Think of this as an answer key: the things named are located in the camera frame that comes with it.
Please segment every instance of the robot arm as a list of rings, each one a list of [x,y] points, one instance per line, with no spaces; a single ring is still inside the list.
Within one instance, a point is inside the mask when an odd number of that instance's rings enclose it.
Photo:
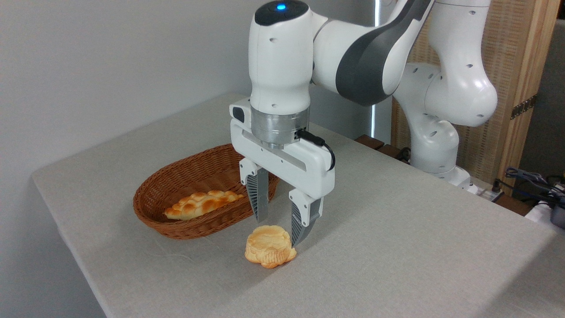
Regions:
[[[292,244],[321,216],[334,188],[335,158],[307,132],[311,82],[362,105],[390,96],[433,0],[400,0],[390,22],[362,27],[330,20],[301,1],[274,1],[251,22],[249,99],[230,106],[232,144],[245,158],[241,182],[256,219],[267,215],[268,171],[295,187]]]
[[[407,64],[394,93],[410,128],[410,164],[471,192],[471,177],[455,165],[459,136],[452,123],[476,127],[496,109],[497,92],[481,58],[489,5],[490,0],[437,0],[429,43],[441,67]]]

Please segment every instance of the bread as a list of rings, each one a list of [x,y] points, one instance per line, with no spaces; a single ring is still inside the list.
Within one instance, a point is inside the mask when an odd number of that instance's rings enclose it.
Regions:
[[[165,210],[167,218],[173,220],[189,220],[199,217],[224,205],[242,198],[243,195],[233,191],[212,190],[208,194],[196,192],[184,197],[171,208]]]
[[[260,226],[247,238],[245,258],[252,263],[275,268],[295,257],[296,250],[292,247],[290,235],[278,225]]]

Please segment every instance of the black cable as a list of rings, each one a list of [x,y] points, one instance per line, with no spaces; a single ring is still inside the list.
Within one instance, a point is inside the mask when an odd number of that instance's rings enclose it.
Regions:
[[[326,147],[326,149],[329,151],[329,154],[332,156],[332,164],[329,166],[328,171],[331,171],[336,166],[336,155],[333,153],[333,150],[328,146],[324,139],[312,134],[310,131],[307,131],[305,129],[299,129],[296,132],[296,137],[304,138],[319,147]]]
[[[330,171],[333,169],[333,167],[336,166],[336,155],[333,153],[333,150],[328,146],[328,144],[325,143],[325,141],[324,141],[324,147],[328,149],[329,154],[332,156],[332,164],[329,166],[329,170],[328,170]]]
[[[547,180],[544,179],[543,176],[539,173],[531,173],[514,167],[508,167],[505,172],[507,178],[516,178],[516,179],[524,180],[529,184],[531,184],[532,186],[543,191],[548,191],[548,192],[556,191],[565,194],[565,192],[563,192],[561,189],[558,189],[550,185],[549,182],[547,182]]]
[[[514,190],[514,191],[516,191],[516,192],[518,192],[518,193],[520,193],[521,195],[529,196],[529,197],[532,197],[532,198],[537,199],[537,200],[539,200],[539,201],[546,201],[546,202],[549,202],[549,203],[560,204],[560,205],[562,204],[561,201],[552,200],[552,198],[550,198],[550,197],[544,197],[544,196],[540,196],[540,195],[535,195],[535,194],[531,194],[531,193],[529,193],[529,192],[524,192],[524,191],[522,191],[522,190],[519,190],[519,189],[517,189],[516,187],[511,186],[511,185],[509,185],[508,183],[506,183],[506,182],[504,182],[504,181],[502,181],[502,180],[500,180],[500,179],[498,179],[498,178],[495,179],[495,181],[497,181],[497,182],[499,182],[499,183],[505,185],[506,187],[508,187],[508,188],[510,188],[510,189],[512,189],[512,190]]]
[[[538,186],[536,186],[536,188],[538,188],[538,189],[540,189],[540,190],[545,190],[545,192],[549,192],[549,191],[553,190],[553,188],[546,188],[546,187],[544,187],[545,184],[544,184],[544,183],[541,183],[541,182],[538,182],[538,181],[532,181],[532,180],[527,180],[527,179],[526,179],[526,180],[524,180],[524,179],[519,179],[519,180],[523,180],[523,181],[515,186],[516,189],[522,187],[522,185],[524,185],[524,184],[533,184],[533,183],[535,183],[535,184],[538,185]]]

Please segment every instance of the white wall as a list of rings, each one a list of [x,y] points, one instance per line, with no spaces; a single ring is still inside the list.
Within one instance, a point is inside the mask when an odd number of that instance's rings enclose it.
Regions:
[[[247,34],[263,2],[0,2],[1,317],[103,316],[31,173],[224,92],[248,94]],[[309,3],[372,23],[370,0]],[[349,137],[365,129],[353,121],[367,108],[333,93],[314,90],[312,108]],[[324,108],[336,112],[322,118]]]

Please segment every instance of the brown wicker basket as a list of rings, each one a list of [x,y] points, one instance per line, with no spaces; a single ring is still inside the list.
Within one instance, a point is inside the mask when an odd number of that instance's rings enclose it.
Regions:
[[[137,189],[133,209],[147,226],[173,239],[210,235],[253,214],[247,190],[240,182],[239,161],[243,157],[231,144],[197,153],[165,166]],[[269,173],[269,200],[275,195],[279,178]],[[181,198],[195,192],[231,190],[244,197],[188,221],[169,220],[163,212]]]

